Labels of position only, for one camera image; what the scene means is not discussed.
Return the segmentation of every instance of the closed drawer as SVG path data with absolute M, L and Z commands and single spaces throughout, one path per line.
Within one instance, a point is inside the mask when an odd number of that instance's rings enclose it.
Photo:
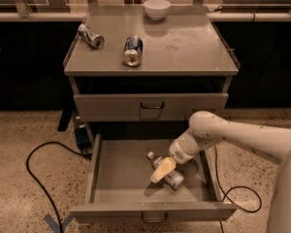
M 153 169 L 146 158 L 150 150 L 166 155 L 172 140 L 103 138 L 95 138 L 85 204 L 71 209 L 79 223 L 226 220 L 237 209 L 221 202 L 206 151 L 178 166 L 185 182 L 173 190 L 151 183 Z
M 184 120 L 195 110 L 223 109 L 227 93 L 75 95 L 82 121 Z

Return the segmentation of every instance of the bowl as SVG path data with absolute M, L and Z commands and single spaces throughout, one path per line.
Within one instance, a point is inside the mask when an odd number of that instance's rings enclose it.
M 171 3 L 167 0 L 147 0 L 144 3 L 145 12 L 151 20 L 161 20 L 168 14 Z

